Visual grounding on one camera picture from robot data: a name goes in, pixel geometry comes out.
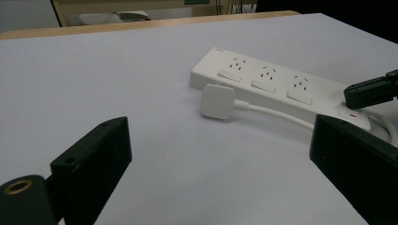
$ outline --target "power cord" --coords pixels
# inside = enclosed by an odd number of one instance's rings
[[[264,107],[250,105],[249,102],[235,99],[235,91],[231,87],[218,86],[214,84],[207,84],[205,86],[200,106],[200,112],[202,115],[217,119],[228,119],[232,115],[233,110],[270,114],[296,123],[304,128],[310,130],[314,129],[313,124],[298,119],[295,116]],[[375,110],[370,108],[363,110],[370,115],[371,119],[388,131],[390,134],[390,144],[398,147],[398,131],[395,126]]]
[[[233,110],[271,114],[294,122],[304,128],[310,130],[314,129],[314,125],[298,119],[297,117],[283,112],[250,105],[249,102],[235,99],[235,91],[231,87],[218,86],[214,84],[207,84],[205,86],[201,99],[201,114],[218,119],[228,119],[232,115]]]

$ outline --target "electrical outlet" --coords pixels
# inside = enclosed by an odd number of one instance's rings
[[[371,129],[366,113],[345,106],[344,90],[348,85],[250,56],[213,48],[191,70],[190,87],[202,91],[208,83],[232,87],[236,99],[311,124],[317,114],[324,114]]]

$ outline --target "white table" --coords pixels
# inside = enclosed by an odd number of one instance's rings
[[[213,47],[347,84],[398,58],[396,44],[322,14],[1,40],[0,183],[48,177],[89,130],[126,115],[132,163],[96,224],[366,224],[310,161],[309,130],[199,113],[190,70]],[[395,104],[378,109],[398,124]]]

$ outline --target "wooden table edge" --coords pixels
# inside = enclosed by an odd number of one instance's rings
[[[292,16],[299,14],[300,13],[296,11],[284,10],[284,11],[270,11],[270,12],[244,13],[244,14],[219,15],[219,16],[189,17],[189,18],[178,18],[178,19],[156,20],[156,21],[145,21],[145,22],[123,22],[123,23],[110,23],[110,24],[99,24],[99,25],[81,25],[81,26],[41,28],[41,29],[30,29],[30,30],[13,30],[1,33],[0,39],[30,38],[30,37],[41,38],[41,37],[64,36],[64,35],[78,35],[78,34],[89,34],[89,33],[98,33],[98,32],[180,25],[180,24],[189,24],[189,23],[209,23],[209,22],[220,22],[220,21],[248,20],[248,19]]]

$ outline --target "black plastic part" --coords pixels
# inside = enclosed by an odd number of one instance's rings
[[[104,122],[51,163],[67,224],[94,224],[131,162],[127,117]]]
[[[318,115],[310,159],[369,224],[398,224],[398,149],[346,121]]]
[[[43,177],[19,177],[2,185],[0,191],[1,225],[56,224]]]
[[[344,90],[346,106],[356,110],[392,101],[398,96],[397,81],[398,69],[388,72],[386,77],[350,85]]]
[[[131,162],[127,117],[106,121],[51,163],[0,187],[0,225],[92,225]]]

